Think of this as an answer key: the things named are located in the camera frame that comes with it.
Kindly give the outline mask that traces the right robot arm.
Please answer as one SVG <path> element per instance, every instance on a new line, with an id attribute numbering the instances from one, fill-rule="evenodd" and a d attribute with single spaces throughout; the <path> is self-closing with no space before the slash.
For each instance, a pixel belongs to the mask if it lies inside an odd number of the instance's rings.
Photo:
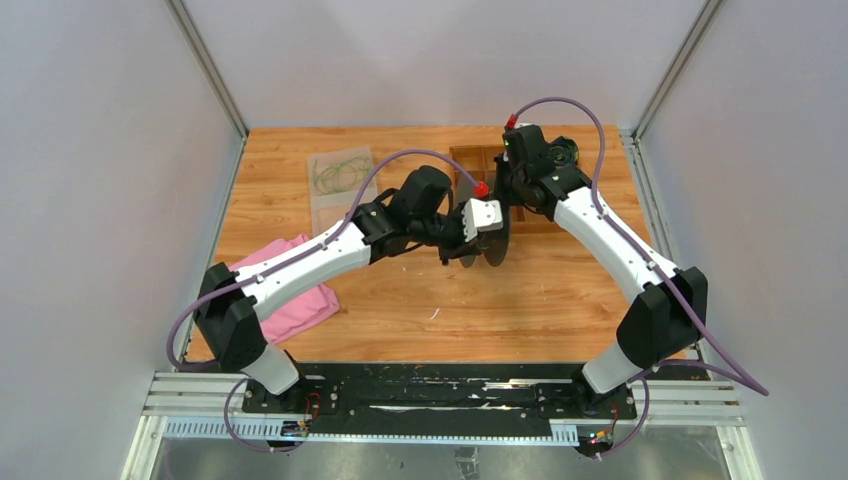
<path id="1" fill-rule="evenodd" d="M 508 129 L 503 143 L 495 187 L 502 200 L 535 209 L 573 235 L 630 303 L 612 344 L 574 376 L 574 408 L 598 416 L 611 404 L 611 391 L 702 338 L 687 312 L 705 316 L 706 276 L 654 252 L 593 191 L 578 166 L 556 160 L 539 126 Z"/>

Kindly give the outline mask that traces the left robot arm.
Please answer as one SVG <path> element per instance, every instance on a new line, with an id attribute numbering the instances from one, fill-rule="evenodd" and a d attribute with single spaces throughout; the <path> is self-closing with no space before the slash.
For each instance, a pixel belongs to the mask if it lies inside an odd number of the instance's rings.
<path id="1" fill-rule="evenodd" d="M 295 361 L 269 343 L 261 324 L 306 291 L 344 273 L 415 246 L 435 247 L 442 263 L 479 254 L 486 231 L 503 225 L 500 203 L 486 183 L 447 214 L 451 180 L 439 169 L 420 167 L 399 188 L 373 201 L 358 202 L 330 230 L 263 262 L 233 270 L 210 267 L 189 312 L 223 373 L 242 373 L 259 382 L 283 413 L 298 411 L 306 386 Z"/>

